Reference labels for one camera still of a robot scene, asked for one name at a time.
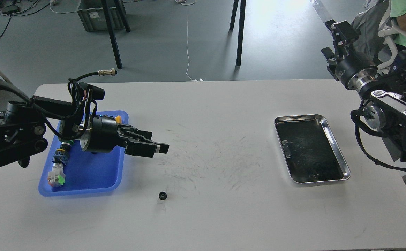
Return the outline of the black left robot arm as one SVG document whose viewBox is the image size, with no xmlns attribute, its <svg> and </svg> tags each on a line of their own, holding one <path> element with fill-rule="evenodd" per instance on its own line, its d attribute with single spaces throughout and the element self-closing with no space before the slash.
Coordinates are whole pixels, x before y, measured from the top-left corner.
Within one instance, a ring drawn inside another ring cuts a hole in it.
<svg viewBox="0 0 406 251">
<path fill-rule="evenodd" d="M 50 129 L 60 140 L 53 162 L 55 167 L 67 164 L 71 142 L 78 140 L 86 152 L 109 153 L 122 147 L 131 156 L 153 157 L 166 154 L 169 145 L 152 141 L 152 132 L 123 124 L 112 116 L 97 115 L 97 108 L 90 109 L 104 99 L 105 91 L 82 80 L 90 76 L 115 76 L 115 69 L 98 70 L 78 78 L 70 78 L 67 84 L 71 102 L 40 96 L 28 97 L 18 88 L 0 79 L 0 91 L 20 98 L 7 101 L 0 111 L 0 167 L 18 162 L 20 167 L 29 165 L 30 157 L 48 147 L 44 138 Z"/>
</svg>

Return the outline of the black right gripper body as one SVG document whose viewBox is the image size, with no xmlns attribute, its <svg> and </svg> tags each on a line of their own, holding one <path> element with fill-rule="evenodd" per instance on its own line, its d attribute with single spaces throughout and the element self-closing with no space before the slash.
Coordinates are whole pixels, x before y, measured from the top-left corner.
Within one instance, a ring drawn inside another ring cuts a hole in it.
<svg viewBox="0 0 406 251">
<path fill-rule="evenodd" d="M 360 91 L 366 84 L 376 81 L 377 66 L 364 53 L 351 52 L 337 62 L 335 67 L 328 65 L 327 70 L 347 90 Z"/>
</svg>

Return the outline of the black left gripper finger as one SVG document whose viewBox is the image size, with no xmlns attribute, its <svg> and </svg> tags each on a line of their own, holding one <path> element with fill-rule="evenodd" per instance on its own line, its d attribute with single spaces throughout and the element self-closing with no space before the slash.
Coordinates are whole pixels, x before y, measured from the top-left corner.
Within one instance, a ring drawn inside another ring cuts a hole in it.
<svg viewBox="0 0 406 251">
<path fill-rule="evenodd" d="M 131 125 L 118 125 L 118 137 L 120 142 L 128 142 L 130 139 L 138 141 L 151 141 L 153 133 L 139 130 Z"/>
<path fill-rule="evenodd" d="M 154 154 L 167 154 L 169 144 L 154 142 L 148 139 L 137 140 L 130 138 L 126 142 L 124 153 L 131 156 L 142 156 L 152 158 Z"/>
</svg>

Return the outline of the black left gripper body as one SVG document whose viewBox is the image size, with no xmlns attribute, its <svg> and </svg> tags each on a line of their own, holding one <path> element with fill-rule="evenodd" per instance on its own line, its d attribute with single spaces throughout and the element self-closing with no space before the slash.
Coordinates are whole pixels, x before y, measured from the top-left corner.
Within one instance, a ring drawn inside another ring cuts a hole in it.
<svg viewBox="0 0 406 251">
<path fill-rule="evenodd" d="M 81 149 L 85 152 L 109 153 L 115 147 L 121 147 L 118 125 L 115 117 L 94 116 L 80 137 Z"/>
</svg>

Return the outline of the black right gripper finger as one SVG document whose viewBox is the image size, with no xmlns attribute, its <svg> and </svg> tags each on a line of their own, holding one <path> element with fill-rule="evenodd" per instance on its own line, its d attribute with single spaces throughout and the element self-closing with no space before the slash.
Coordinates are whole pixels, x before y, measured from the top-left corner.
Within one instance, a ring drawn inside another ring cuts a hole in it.
<svg viewBox="0 0 406 251">
<path fill-rule="evenodd" d="M 348 21 L 336 22 L 330 19 L 325 22 L 325 26 L 332 35 L 337 59 L 344 59 L 354 50 L 353 43 L 358 40 L 361 32 L 355 30 Z"/>
<path fill-rule="evenodd" d="M 325 48 L 321 49 L 321 53 L 326 58 L 327 64 L 329 66 L 334 66 L 334 67 L 337 66 L 337 64 L 338 64 L 337 57 L 330 47 L 325 47 Z"/>
</svg>

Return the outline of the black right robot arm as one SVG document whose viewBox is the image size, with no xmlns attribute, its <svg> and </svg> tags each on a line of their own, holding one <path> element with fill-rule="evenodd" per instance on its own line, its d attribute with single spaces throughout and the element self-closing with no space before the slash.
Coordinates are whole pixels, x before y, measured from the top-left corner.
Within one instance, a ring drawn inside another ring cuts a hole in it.
<svg viewBox="0 0 406 251">
<path fill-rule="evenodd" d="M 375 164 L 406 172 L 406 167 L 392 166 L 371 156 L 360 137 L 360 131 L 364 131 L 381 138 L 392 159 L 406 163 L 406 50 L 395 55 L 388 73 L 379 75 L 372 60 L 353 48 L 359 32 L 348 21 L 328 20 L 325 26 L 335 48 L 335 51 L 330 47 L 322 49 L 327 70 L 347 90 L 356 90 L 361 98 L 359 108 L 350 112 L 358 146 Z"/>
</svg>

